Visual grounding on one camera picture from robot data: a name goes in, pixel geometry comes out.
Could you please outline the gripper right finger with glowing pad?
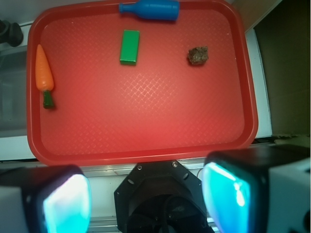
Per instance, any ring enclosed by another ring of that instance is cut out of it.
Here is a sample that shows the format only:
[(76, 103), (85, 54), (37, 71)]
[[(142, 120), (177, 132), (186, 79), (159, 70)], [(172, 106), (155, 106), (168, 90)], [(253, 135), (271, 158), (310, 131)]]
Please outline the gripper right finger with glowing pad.
[(223, 233), (308, 233), (311, 151), (273, 145), (211, 152), (202, 192)]

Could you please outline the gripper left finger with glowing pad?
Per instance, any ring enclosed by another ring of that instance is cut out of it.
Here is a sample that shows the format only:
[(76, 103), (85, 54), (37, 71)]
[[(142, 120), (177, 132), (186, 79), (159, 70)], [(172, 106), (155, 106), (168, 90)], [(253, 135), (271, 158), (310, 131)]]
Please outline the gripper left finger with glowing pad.
[(2, 233), (86, 233), (90, 217), (90, 184), (79, 167), (1, 169)]

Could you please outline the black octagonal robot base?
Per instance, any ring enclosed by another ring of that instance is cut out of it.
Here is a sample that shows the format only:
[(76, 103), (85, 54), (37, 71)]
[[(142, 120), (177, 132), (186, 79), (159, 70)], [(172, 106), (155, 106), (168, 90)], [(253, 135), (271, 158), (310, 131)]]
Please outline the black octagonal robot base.
[(138, 163), (114, 192), (122, 233), (211, 233), (202, 182), (178, 161)]

